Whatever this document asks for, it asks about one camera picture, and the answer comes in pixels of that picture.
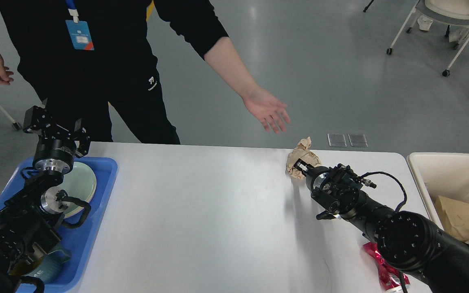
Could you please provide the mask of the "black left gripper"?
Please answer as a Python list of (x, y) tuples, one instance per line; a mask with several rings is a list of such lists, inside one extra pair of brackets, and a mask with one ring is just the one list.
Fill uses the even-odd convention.
[(61, 174), (73, 170), (74, 157), (84, 157), (90, 150), (90, 136), (82, 126), (82, 119), (75, 121), (69, 131), (72, 141), (63, 139), (63, 130), (44, 105), (34, 105), (25, 112), (23, 132), (39, 136), (32, 161), (36, 171), (57, 171)]

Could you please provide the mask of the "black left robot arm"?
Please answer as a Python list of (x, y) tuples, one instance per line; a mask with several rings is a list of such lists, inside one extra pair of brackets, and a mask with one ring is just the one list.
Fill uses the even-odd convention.
[(33, 106), (25, 113), (25, 133), (39, 137), (32, 162), (37, 174), (26, 179), (24, 187), (5, 201), (0, 210), (0, 293), (15, 293), (23, 283), (42, 293), (43, 280), (33, 276), (11, 275), (21, 263), (31, 265), (46, 256), (61, 241), (60, 226), (80, 227), (91, 206), (61, 190), (48, 197), (73, 169), (75, 157), (89, 152), (90, 136), (77, 120), (73, 130), (60, 126), (47, 109)]

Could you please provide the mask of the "person's left bare forearm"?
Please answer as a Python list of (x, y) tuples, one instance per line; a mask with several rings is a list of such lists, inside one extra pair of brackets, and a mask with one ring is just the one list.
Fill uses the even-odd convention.
[(218, 39), (204, 60), (243, 99), (253, 98), (259, 90), (229, 37)]

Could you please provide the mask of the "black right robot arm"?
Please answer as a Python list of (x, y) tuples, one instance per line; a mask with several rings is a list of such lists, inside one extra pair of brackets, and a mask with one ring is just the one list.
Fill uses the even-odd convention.
[(375, 188), (375, 183), (350, 166), (314, 167), (299, 159), (294, 168), (305, 176), (311, 198), (324, 208), (318, 220), (339, 217), (354, 225), (389, 265), (434, 293), (469, 293), (469, 245), (421, 214), (402, 211), (406, 199), (396, 209), (376, 202), (362, 190)]

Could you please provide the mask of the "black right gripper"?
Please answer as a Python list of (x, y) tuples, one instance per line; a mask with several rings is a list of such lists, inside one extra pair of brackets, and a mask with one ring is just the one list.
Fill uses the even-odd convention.
[[(298, 158), (293, 165), (293, 168), (300, 172), (303, 176), (306, 176), (306, 184), (310, 192), (313, 192), (316, 188), (323, 186), (323, 182), (331, 172), (330, 168), (325, 166), (314, 167), (311, 164)], [(332, 220), (340, 219), (340, 215), (337, 210), (329, 211), (325, 210), (322, 213), (316, 215), (317, 220)]]

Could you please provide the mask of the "person's left hand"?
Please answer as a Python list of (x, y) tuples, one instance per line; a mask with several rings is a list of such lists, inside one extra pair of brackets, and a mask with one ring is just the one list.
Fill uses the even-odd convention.
[(261, 123), (266, 132), (286, 132), (291, 122), (287, 105), (266, 89), (256, 86), (241, 96), (246, 109)]

